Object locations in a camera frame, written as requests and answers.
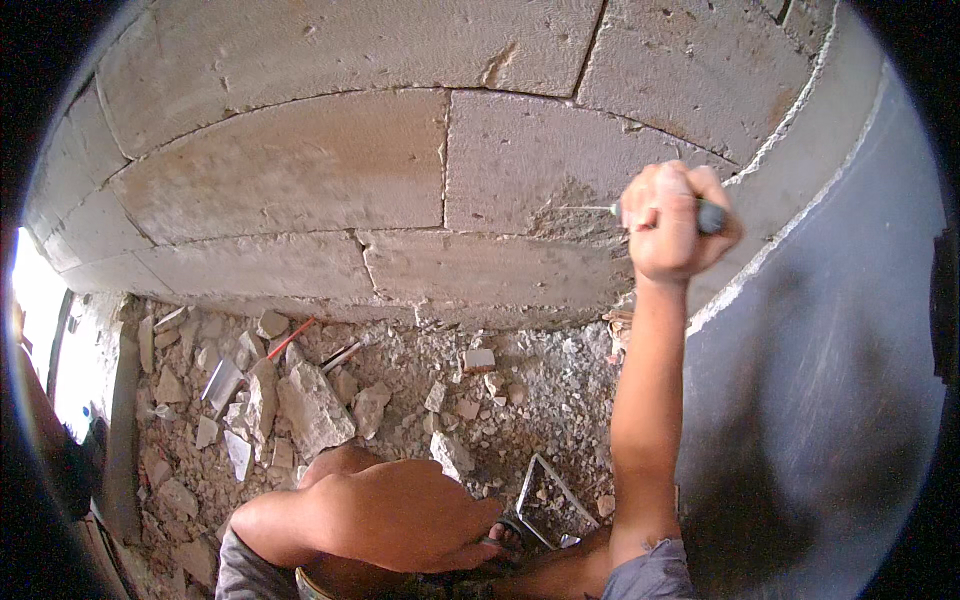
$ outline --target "hand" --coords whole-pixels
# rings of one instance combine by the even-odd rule
[[[698,232],[698,196],[727,211],[718,233]],[[620,206],[637,280],[686,284],[743,237],[743,226],[710,167],[687,169],[678,160],[647,165],[624,190]]]
[[[479,540],[500,514],[499,503],[474,500],[434,461],[328,475],[310,490],[331,528],[324,552],[420,573],[474,568],[497,554],[495,545]]]

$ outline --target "stone fragment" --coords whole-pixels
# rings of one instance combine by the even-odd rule
[[[174,372],[167,365],[160,372],[160,383],[156,386],[157,404],[176,404],[185,402],[186,393]]]
[[[464,475],[475,467],[467,449],[441,432],[434,433],[430,438],[430,456],[444,468],[444,475],[461,483]]]
[[[313,457],[353,437],[356,425],[319,367],[302,362],[276,385],[300,455]]]
[[[227,455],[233,463],[233,475],[237,481],[245,481],[253,466],[250,443],[229,430],[224,431],[224,442],[227,443]]]
[[[473,402],[466,398],[457,400],[457,414],[466,420],[474,420],[480,412],[480,402]]]
[[[360,385],[356,378],[346,369],[340,369],[340,372],[333,379],[333,390],[344,406],[353,403],[353,397],[357,395]]]
[[[353,399],[353,419],[356,421],[357,435],[367,440],[376,435],[390,396],[390,390],[382,381],[356,395]]]
[[[500,388],[503,387],[506,381],[503,379],[503,375],[494,371],[483,376],[483,383],[487,386],[487,391],[490,392],[490,396],[494,397],[500,393]]]
[[[217,581],[217,554],[203,537],[181,544],[173,551],[174,560],[207,589]]]
[[[244,331],[240,336],[240,346],[256,356],[257,360],[267,357],[267,350],[263,349],[263,342],[250,330]]]
[[[270,466],[282,468],[294,467],[294,447],[283,438],[276,438],[274,441],[274,458],[270,462]]]
[[[444,425],[441,423],[440,415],[437,413],[427,413],[423,418],[423,431],[429,436],[443,431]]]
[[[147,315],[140,322],[136,330],[136,338],[140,343],[140,367],[146,374],[154,372],[154,316]]]
[[[186,321],[187,311],[186,306],[182,306],[177,310],[173,311],[163,319],[154,325],[154,333],[163,333],[164,331],[169,331],[171,329],[177,328]]]
[[[265,310],[260,315],[260,320],[256,322],[256,334],[266,340],[273,340],[283,333],[290,320],[283,315],[278,315],[272,310]]]
[[[495,367],[496,359],[493,358],[493,350],[489,348],[464,352],[464,373],[493,371]]]
[[[168,329],[163,333],[158,333],[154,337],[154,347],[158,350],[163,350],[164,348],[170,346],[180,338],[180,331],[178,329]]]
[[[200,417],[200,424],[197,425],[197,449],[206,448],[217,441],[220,434],[220,425],[213,419]]]
[[[510,397],[514,406],[523,406],[523,403],[527,401],[526,390],[519,383],[511,383],[507,386],[507,396]]]
[[[610,494],[604,494],[597,498],[597,513],[600,518],[607,518],[616,510],[616,497]]]
[[[425,406],[428,411],[439,413],[444,408],[445,399],[446,386],[440,381],[434,381],[433,387],[430,388],[430,393],[427,394],[426,400],[423,401],[423,406]]]
[[[170,511],[185,513],[190,518],[197,516],[197,496],[176,479],[163,482],[156,495]]]

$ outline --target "tool handle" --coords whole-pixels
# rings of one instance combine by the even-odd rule
[[[617,219],[620,218],[620,200],[617,199],[610,207],[610,212]],[[720,204],[714,204],[703,198],[697,199],[697,230],[704,235],[713,235],[723,229],[727,220],[727,211]]]

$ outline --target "stone block wall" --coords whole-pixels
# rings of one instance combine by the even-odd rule
[[[157,0],[53,128],[25,225],[78,292],[358,322],[593,319],[631,287],[623,236],[556,207],[609,204],[672,158],[750,172],[740,196],[784,119],[847,68],[825,40],[863,37],[845,9],[835,35],[827,2],[672,5]],[[841,159],[876,91],[866,62]],[[752,192],[727,280],[820,171],[785,201]]]

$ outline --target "dirt floor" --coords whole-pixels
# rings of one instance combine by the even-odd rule
[[[142,308],[144,315],[154,315],[155,322],[178,309],[152,300],[143,301]],[[256,331],[258,319],[197,308],[185,310],[184,315],[187,318],[177,327],[180,335],[166,334],[167,341],[177,337],[176,341],[156,348],[153,357],[147,356],[148,363],[153,361],[153,373],[142,372],[139,382],[143,541],[129,549],[130,560],[151,571],[135,578],[138,591],[145,597],[201,597],[209,591],[216,577],[215,566],[211,572],[204,563],[208,563],[211,552],[216,553],[218,533],[222,535],[221,528],[230,513],[264,492],[292,489],[298,467],[313,458],[303,456],[297,448],[296,440],[292,440],[292,423],[282,409],[260,462],[243,482],[237,481],[228,456],[223,420],[219,421],[215,442],[203,449],[196,447],[201,416],[215,417],[210,403],[200,400],[211,375],[200,363],[206,360],[207,368],[214,364],[209,355],[216,348],[219,355],[237,360],[239,366],[249,370],[256,358],[238,340],[246,330]],[[301,323],[290,322],[272,340],[261,338],[265,350],[275,347]],[[155,340],[162,343],[159,334]],[[594,518],[609,520],[608,510],[604,511],[605,518],[601,517],[597,499],[613,493],[608,424],[619,367],[608,360],[611,338],[605,322],[549,332],[425,331],[383,323],[315,323],[299,336],[296,345],[306,361],[319,366],[336,350],[355,342],[363,346],[343,367],[332,371],[329,379],[342,395],[351,395],[353,390],[340,371],[357,380],[358,390],[382,382],[391,393],[375,435],[368,440],[356,438],[355,443],[385,460],[429,459],[428,429],[431,423],[435,427],[439,424],[447,436],[463,445],[475,463],[471,472],[462,473],[467,489],[476,497],[497,497],[508,510],[516,504],[531,456],[539,452]],[[477,348],[493,351],[495,373],[503,380],[493,394],[485,379],[500,383],[495,375],[463,371],[463,352]],[[278,379],[288,376],[293,367],[286,364],[290,355],[283,351],[275,360]],[[164,371],[168,371],[166,387],[159,389]],[[169,401],[176,396],[171,395],[170,374],[181,384],[180,401]],[[347,382],[344,387],[341,381]],[[446,394],[439,418],[429,419],[424,401],[435,382],[445,386]],[[234,402],[246,398],[248,384],[240,390]],[[156,403],[163,399],[169,401],[167,419],[156,415]],[[340,399],[350,403],[350,398]],[[476,417],[469,419],[473,411]],[[239,433],[253,439],[248,431]],[[270,466],[277,438],[294,442],[292,468]],[[170,467],[166,474],[161,461]],[[542,477],[542,469],[538,473],[527,500],[528,517],[555,544],[561,534],[587,533],[592,525],[578,515],[559,488]],[[182,492],[171,493],[176,484],[160,492],[168,478],[182,484],[186,495],[196,498],[195,511],[190,498],[183,498]]]

